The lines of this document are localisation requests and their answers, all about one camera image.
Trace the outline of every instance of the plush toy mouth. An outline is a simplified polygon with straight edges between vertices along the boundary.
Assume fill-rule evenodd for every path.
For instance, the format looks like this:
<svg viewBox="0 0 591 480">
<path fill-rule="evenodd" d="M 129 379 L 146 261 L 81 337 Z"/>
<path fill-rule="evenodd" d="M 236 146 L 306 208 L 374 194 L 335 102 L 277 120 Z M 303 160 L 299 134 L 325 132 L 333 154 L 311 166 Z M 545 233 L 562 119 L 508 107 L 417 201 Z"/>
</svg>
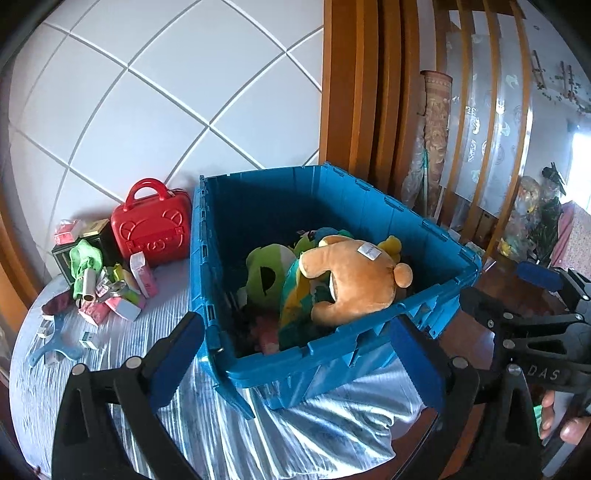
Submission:
<svg viewBox="0 0 591 480">
<path fill-rule="evenodd" d="M 275 283 L 275 272 L 272 268 L 269 267 L 261 267 L 261 287 L 262 292 L 267 295 L 267 290 L 269 290 L 273 284 Z"/>
</svg>

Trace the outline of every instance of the brown plush toy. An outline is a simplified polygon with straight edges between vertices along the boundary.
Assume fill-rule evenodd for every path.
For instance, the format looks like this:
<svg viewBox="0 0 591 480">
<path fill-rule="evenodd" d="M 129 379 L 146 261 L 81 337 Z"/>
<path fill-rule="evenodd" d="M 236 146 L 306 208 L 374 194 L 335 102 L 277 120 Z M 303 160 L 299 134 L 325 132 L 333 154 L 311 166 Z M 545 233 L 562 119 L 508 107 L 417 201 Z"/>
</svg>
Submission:
<svg viewBox="0 0 591 480">
<path fill-rule="evenodd" d="M 389 307 L 396 287 L 407 288 L 413 271 L 397 264 L 384 250 L 341 235 L 324 237 L 317 248 L 302 253 L 300 271 L 317 278 L 330 271 L 335 303 L 321 301 L 312 308 L 312 321 L 337 326 Z"/>
</svg>

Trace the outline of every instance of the black box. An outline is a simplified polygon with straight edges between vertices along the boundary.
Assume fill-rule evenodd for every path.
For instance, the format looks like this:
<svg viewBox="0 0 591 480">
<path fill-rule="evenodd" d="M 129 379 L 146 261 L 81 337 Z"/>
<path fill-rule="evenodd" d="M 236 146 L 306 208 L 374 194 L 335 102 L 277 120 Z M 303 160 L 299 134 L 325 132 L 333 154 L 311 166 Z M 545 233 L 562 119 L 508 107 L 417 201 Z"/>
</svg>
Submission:
<svg viewBox="0 0 591 480">
<path fill-rule="evenodd" d="M 74 277 L 72 277 L 72 271 L 70 268 L 70 250 L 78 245 L 82 239 L 86 240 L 93 247 L 98 248 L 102 252 L 104 267 L 113 267 L 117 263 L 123 263 L 121 251 L 119 250 L 117 242 L 115 241 L 115 236 L 113 235 L 111 222 L 107 222 L 99 233 L 90 236 L 81 236 L 71 244 L 56 245 L 51 250 L 53 258 L 56 259 L 57 266 L 60 267 L 61 272 L 70 286 L 74 284 Z"/>
</svg>

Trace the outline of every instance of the silver tablecloth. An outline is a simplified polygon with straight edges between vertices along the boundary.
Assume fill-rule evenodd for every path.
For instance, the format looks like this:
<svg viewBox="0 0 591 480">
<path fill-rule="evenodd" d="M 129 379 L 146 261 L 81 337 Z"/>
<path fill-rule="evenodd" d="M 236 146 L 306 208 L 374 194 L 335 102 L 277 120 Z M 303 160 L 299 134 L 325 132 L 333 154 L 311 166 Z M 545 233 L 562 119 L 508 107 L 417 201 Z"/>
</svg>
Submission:
<svg viewBox="0 0 591 480">
<path fill-rule="evenodd" d="M 83 331 L 97 332 L 104 345 L 86 351 L 91 370 L 119 367 L 130 356 L 144 356 L 167 336 L 188 305 L 189 263 L 159 267 L 160 293 L 149 299 L 135 322 L 114 314 L 98 329 L 74 310 L 64 337 L 75 341 Z M 41 306 L 66 290 L 62 276 L 39 295 L 18 335 L 10 371 L 12 420 L 22 452 L 32 466 L 51 475 L 51 448 L 57 412 L 74 362 L 65 359 L 29 368 L 27 356 L 41 345 L 36 331 Z M 268 410 L 258 394 L 242 391 L 256 419 L 246 421 L 212 388 L 197 361 L 187 371 L 172 402 L 159 417 L 178 448 L 205 478 L 340 478 L 373 468 L 394 456 L 391 428 L 400 436 L 417 419 L 423 404 L 399 361 L 371 375 L 308 400 L 289 410 Z M 153 478 L 119 406 L 112 415 L 135 469 Z"/>
</svg>

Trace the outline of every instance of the suitcase handle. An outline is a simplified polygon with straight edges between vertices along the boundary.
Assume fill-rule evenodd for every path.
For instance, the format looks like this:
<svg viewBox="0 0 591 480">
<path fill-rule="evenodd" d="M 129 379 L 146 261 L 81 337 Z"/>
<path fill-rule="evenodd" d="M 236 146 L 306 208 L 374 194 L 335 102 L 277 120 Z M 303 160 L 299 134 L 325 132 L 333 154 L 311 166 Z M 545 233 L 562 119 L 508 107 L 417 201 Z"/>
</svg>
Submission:
<svg viewBox="0 0 591 480">
<path fill-rule="evenodd" d="M 129 191 L 127 198 L 125 199 L 125 205 L 123 206 L 124 212 L 127 212 L 134 207 L 135 194 L 138 193 L 138 191 L 143 189 L 144 187 L 156 190 L 156 192 L 158 193 L 158 198 L 160 198 L 160 200 L 166 200 L 170 197 L 170 192 L 168 191 L 168 188 L 166 188 L 166 185 L 162 183 L 160 180 L 143 179 L 137 182 L 133 187 L 131 187 L 131 190 Z"/>
</svg>

